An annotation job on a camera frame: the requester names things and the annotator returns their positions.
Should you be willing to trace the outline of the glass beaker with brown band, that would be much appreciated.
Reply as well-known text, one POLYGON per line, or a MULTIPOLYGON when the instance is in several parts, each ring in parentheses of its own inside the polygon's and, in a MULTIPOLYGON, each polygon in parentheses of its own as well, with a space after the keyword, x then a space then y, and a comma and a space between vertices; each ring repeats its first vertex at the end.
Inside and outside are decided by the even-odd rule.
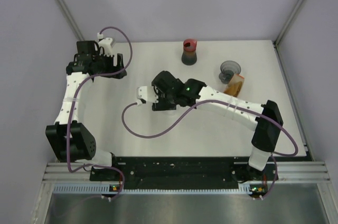
POLYGON ((177 110, 166 110, 166 111, 163 111, 163 114, 166 116, 176 116, 178 115, 178 111, 177 110))

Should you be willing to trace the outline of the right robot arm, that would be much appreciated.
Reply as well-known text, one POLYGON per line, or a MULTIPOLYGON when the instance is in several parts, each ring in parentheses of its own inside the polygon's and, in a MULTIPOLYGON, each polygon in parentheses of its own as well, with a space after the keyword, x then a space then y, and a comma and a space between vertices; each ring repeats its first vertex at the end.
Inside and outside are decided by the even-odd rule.
POLYGON ((274 152, 280 136, 283 119, 278 105, 267 100, 255 104, 219 92, 206 83, 188 79, 182 82, 170 72, 160 72, 151 82, 157 96, 152 109, 175 110, 177 106, 193 107, 224 116, 253 131, 252 150, 247 174, 257 180, 266 173, 266 164, 274 152))

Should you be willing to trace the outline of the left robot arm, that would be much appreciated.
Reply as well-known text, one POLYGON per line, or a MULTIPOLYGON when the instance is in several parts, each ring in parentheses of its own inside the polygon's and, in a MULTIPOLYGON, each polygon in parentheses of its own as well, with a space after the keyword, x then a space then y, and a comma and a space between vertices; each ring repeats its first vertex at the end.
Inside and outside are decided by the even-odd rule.
POLYGON ((77 54, 66 67, 67 87, 60 112, 55 122, 45 129, 60 162, 100 165, 101 173, 109 180, 119 176, 120 168, 114 164, 113 153, 97 147, 94 136, 84 125, 84 115, 93 75, 104 74, 106 78, 115 79, 127 75, 123 70, 123 55, 112 52, 114 44, 113 38, 77 42, 77 54))

